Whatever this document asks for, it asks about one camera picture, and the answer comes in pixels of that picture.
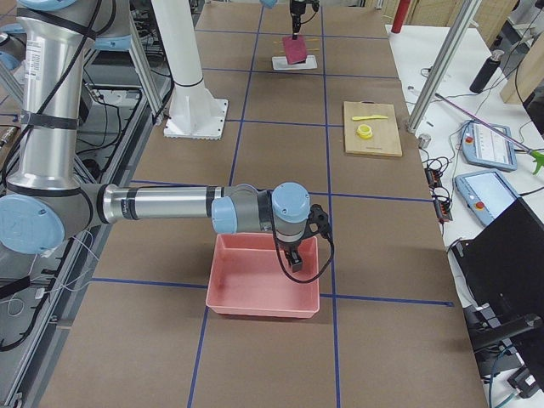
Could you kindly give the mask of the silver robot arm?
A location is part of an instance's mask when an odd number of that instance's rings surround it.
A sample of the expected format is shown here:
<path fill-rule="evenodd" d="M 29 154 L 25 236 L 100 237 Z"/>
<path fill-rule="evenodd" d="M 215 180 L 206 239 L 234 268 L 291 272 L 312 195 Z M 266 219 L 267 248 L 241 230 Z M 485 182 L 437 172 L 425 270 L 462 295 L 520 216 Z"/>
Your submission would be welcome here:
<path fill-rule="evenodd" d="M 219 234 L 269 232 L 282 264 L 303 265 L 298 252 L 310 235 L 310 199 L 296 183 L 271 191 L 233 187 L 122 188 L 81 182 L 75 160 L 112 155 L 122 134 L 79 139 L 85 55 L 92 49 L 128 50 L 137 42 L 126 1 L 20 1 L 26 36 L 22 132 L 3 165 L 1 242 L 38 254 L 99 224 L 146 218 L 210 218 Z"/>

